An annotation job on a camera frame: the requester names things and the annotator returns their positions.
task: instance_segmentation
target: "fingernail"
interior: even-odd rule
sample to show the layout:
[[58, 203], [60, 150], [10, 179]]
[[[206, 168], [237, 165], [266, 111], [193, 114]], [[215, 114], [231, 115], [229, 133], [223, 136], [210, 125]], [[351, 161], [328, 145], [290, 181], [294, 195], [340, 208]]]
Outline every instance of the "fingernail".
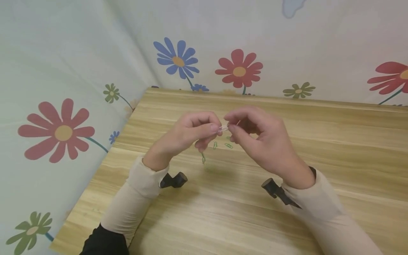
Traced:
[[211, 132], [215, 132], [218, 131], [218, 129], [220, 128], [219, 126], [217, 126], [217, 124], [211, 124]]

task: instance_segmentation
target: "black clamp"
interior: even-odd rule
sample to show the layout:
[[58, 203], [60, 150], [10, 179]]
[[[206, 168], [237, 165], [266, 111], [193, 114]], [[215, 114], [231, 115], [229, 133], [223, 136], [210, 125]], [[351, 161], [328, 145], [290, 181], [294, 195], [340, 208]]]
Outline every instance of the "black clamp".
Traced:
[[[311, 166], [309, 168], [316, 178], [316, 169]], [[290, 197], [288, 197], [285, 193], [285, 190], [283, 190], [282, 187], [279, 187], [272, 178], [264, 181], [261, 187], [264, 188], [273, 198], [279, 197], [285, 205], [290, 204], [294, 207], [300, 208], [300, 206], [296, 204]]]
[[188, 181], [187, 177], [182, 172], [176, 174], [174, 178], [171, 177], [170, 174], [166, 174], [165, 177], [160, 182], [160, 188], [167, 188], [170, 186], [172, 186], [173, 188], [180, 188], [187, 181]]

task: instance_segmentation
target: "sleeve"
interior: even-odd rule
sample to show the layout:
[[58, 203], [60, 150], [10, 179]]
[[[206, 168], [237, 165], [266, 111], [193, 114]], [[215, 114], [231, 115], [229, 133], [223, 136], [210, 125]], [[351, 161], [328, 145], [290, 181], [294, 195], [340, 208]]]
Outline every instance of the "sleeve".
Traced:
[[328, 255], [382, 255], [370, 237], [347, 215], [333, 187], [316, 171], [316, 183], [298, 190], [283, 183], [285, 193], [300, 208], [292, 207], [295, 214], [308, 226]]
[[169, 167], [153, 171], [142, 159], [140, 156], [133, 163], [128, 179], [116, 193], [99, 227], [85, 241], [81, 255], [129, 254], [127, 247], [151, 201], [159, 195], [160, 182], [169, 171]]

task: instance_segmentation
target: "paper clip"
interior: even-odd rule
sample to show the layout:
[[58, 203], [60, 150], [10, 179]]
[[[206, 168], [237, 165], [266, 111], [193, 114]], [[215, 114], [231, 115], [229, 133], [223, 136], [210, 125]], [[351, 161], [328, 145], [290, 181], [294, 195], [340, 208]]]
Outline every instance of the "paper clip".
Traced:
[[228, 126], [220, 126], [218, 132], [227, 131], [227, 130], [228, 130]]

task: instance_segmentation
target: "wrist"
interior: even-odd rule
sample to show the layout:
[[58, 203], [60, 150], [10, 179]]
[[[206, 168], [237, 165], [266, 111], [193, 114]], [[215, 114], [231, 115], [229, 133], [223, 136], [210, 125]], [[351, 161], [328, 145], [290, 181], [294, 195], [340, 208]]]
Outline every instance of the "wrist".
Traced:
[[142, 162], [151, 170], [158, 172], [165, 169], [170, 164], [171, 159], [171, 155], [155, 148], [153, 145], [144, 155]]
[[282, 171], [279, 176], [283, 179], [284, 183], [295, 189], [307, 189], [316, 182], [312, 170], [300, 158]]

